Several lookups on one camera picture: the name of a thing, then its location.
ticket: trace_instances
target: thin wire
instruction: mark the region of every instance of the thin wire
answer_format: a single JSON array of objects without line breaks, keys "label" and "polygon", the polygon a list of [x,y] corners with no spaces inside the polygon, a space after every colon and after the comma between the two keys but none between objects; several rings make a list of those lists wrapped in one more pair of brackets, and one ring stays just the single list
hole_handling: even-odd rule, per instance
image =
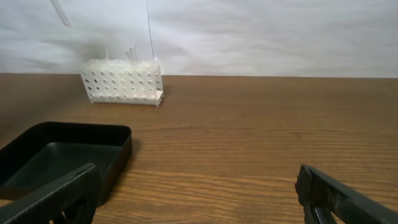
[{"label": "thin wire", "polygon": [[155,60],[154,46],[152,45],[152,34],[150,33],[149,13],[148,13],[148,0],[145,0],[145,4],[147,6],[147,20],[148,20],[150,47],[152,49],[152,59]]}]

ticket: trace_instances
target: white perforated basket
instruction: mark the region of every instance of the white perforated basket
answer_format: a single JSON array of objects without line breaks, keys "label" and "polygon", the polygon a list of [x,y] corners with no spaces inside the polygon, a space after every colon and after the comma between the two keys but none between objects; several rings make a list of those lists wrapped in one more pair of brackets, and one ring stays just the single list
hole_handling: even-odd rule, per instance
[{"label": "white perforated basket", "polygon": [[160,66],[153,62],[90,60],[81,79],[92,103],[135,103],[159,106],[163,97]]}]

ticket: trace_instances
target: white backdrop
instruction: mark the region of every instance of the white backdrop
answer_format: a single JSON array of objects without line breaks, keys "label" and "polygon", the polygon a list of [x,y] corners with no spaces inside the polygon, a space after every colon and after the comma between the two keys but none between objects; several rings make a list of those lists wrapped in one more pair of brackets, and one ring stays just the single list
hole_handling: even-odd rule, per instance
[{"label": "white backdrop", "polygon": [[[0,72],[77,73],[102,45],[152,57],[145,1],[61,2],[72,28],[49,0],[0,0]],[[147,3],[166,74],[398,77],[396,0]]]}]

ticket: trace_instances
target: white wall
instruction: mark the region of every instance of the white wall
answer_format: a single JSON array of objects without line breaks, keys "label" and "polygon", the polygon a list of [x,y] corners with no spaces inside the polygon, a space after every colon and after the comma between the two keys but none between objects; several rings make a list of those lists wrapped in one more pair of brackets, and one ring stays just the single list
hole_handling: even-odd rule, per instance
[{"label": "white wall", "polygon": [[[3,0],[0,72],[76,73],[137,45],[151,58],[145,1]],[[148,0],[166,74],[398,77],[396,0]]]}]

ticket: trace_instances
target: wooden table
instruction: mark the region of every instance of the wooden table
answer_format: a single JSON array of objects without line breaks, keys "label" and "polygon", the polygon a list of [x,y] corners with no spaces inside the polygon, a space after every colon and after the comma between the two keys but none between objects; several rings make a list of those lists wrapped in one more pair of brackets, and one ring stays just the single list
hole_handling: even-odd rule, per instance
[{"label": "wooden table", "polygon": [[398,80],[164,77],[158,107],[90,104],[78,75],[1,75],[0,145],[43,121],[123,124],[136,157],[94,223],[303,223],[313,165],[398,210]]}]

